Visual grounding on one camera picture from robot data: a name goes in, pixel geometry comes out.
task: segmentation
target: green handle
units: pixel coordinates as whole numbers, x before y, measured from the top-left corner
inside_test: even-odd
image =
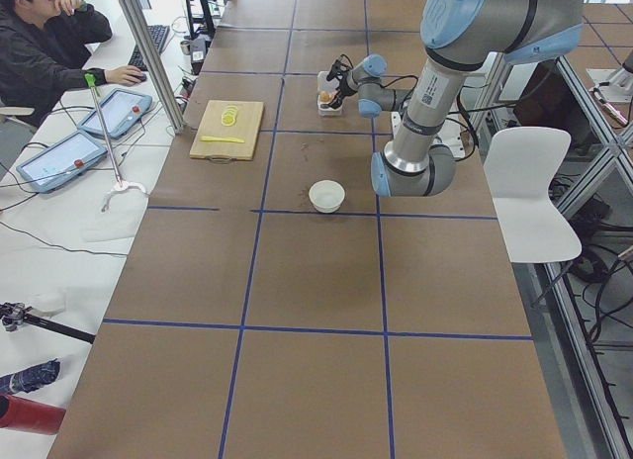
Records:
[[[86,79],[86,83],[88,83],[88,88],[94,88],[97,92],[97,96],[99,95],[99,90],[97,89],[97,77],[92,73],[85,73],[83,77]]]

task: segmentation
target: black jacket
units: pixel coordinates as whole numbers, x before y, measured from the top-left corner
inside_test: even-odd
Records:
[[[49,19],[45,30],[58,48],[43,31],[0,6],[0,99],[7,106],[35,108],[22,118],[34,126],[40,125],[64,91],[88,86],[81,69],[90,57],[85,45],[112,36],[108,19],[90,4],[84,12]],[[61,54],[64,63],[59,61]],[[97,84],[106,83],[103,69],[91,73]]]

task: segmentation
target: label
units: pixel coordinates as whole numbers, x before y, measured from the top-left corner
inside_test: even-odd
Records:
[[[417,86],[419,89],[418,94],[422,95],[420,98],[421,103],[429,108],[436,109],[448,86],[448,78],[426,67]]]

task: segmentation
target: yellow knife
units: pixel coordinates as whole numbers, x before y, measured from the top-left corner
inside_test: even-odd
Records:
[[[230,138],[219,136],[200,136],[202,142],[245,142],[242,138]]]

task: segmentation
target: wooden cutting board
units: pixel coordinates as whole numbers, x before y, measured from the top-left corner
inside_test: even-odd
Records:
[[[224,126],[222,123],[223,113],[228,106],[237,108],[233,126]],[[252,160],[263,114],[264,104],[261,101],[209,100],[189,156],[196,159]],[[201,140],[203,136],[238,138],[244,142],[205,142]]]

